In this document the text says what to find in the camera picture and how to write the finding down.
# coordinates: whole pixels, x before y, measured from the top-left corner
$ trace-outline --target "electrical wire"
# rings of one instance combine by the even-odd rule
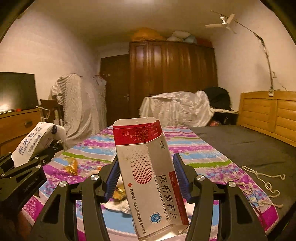
[[[285,86],[283,86],[279,81],[278,81],[278,83],[281,85],[281,87],[283,87],[286,91],[288,91],[288,90],[285,88]]]
[[[225,17],[225,18],[229,18],[229,17],[227,17],[227,16],[225,16],[225,15],[223,15],[223,14],[221,14],[221,13],[218,13],[218,12],[216,12],[216,11],[213,11],[213,10],[211,10],[211,12],[217,13],[217,14],[219,14],[220,16],[223,16],[223,17]],[[263,40],[258,34],[256,34],[254,31],[250,30],[250,29],[249,29],[248,27],[246,27],[245,25],[243,25],[243,24],[237,22],[237,21],[234,20],[234,19],[232,19],[232,21],[238,23],[239,25],[243,26],[243,27],[246,28],[247,30],[251,31],[251,32],[252,32],[252,33],[253,33],[253,34],[254,34],[254,35],[255,35],[255,36],[261,41],[261,44],[262,44],[262,46],[263,46],[263,48],[264,48],[264,52],[265,52],[265,55],[266,55],[266,58],[267,58],[268,68],[269,68],[270,84],[271,84],[270,89],[271,89],[271,90],[274,90],[274,82],[273,82],[272,75],[271,75],[271,67],[270,67],[269,55],[268,55],[268,53],[267,53],[267,48],[266,48],[266,46],[265,46],[264,40]]]

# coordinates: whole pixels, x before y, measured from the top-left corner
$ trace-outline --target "drawer handle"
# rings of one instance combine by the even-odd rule
[[[33,125],[33,121],[26,121],[25,122],[25,127],[26,128],[28,128],[28,127],[30,127],[30,126],[32,126]]]

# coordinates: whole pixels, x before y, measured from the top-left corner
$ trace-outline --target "green stripe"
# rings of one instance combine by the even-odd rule
[[[188,166],[192,166],[194,168],[202,168],[202,167],[222,167],[227,166],[232,163],[232,161],[215,161],[215,162],[207,162],[207,163],[189,163]]]
[[[114,138],[114,136],[113,135],[111,135],[111,134],[102,134],[102,136],[108,136],[108,137],[113,137]]]
[[[67,151],[63,152],[62,155],[69,156],[69,157],[74,157],[74,158],[79,158],[79,159],[88,159],[88,160],[94,160],[94,161],[102,161],[102,162],[105,162],[105,163],[112,163],[111,161],[108,161],[108,160],[87,157],[87,156],[84,156],[84,155],[77,155],[77,154],[73,154],[73,153],[70,153],[70,152],[67,152]]]

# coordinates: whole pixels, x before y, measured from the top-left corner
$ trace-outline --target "wooden dresser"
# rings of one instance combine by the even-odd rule
[[[39,109],[0,114],[0,155],[13,152],[38,122]]]

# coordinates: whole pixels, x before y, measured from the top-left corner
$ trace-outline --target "colorful bedsheet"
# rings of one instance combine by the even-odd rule
[[[264,191],[236,164],[231,162],[223,154],[201,140],[196,134],[187,128],[167,127],[163,129],[167,143],[173,156],[180,153],[185,164],[195,168],[198,174],[203,174],[211,181],[226,184],[229,180],[245,183],[252,192],[245,195],[250,201],[264,200],[271,203]],[[31,224],[36,220],[46,200],[60,181],[66,180],[73,184],[84,181],[91,170],[98,166],[112,162],[116,155],[112,127],[104,129],[100,134],[92,136],[82,143],[54,158],[43,167],[47,181],[40,188],[41,198],[33,196],[24,206],[23,212]],[[69,158],[76,158],[79,167],[77,176],[72,176],[64,170]],[[279,218],[274,206],[252,204],[266,233],[269,233],[277,224]],[[122,212],[110,211],[102,205],[104,220],[111,240],[138,240],[133,229],[132,218]],[[214,211],[210,240],[216,240],[218,230],[219,202],[214,201]],[[82,205],[77,201],[77,226],[79,240],[85,240]],[[184,240],[186,234],[171,238],[170,240]]]

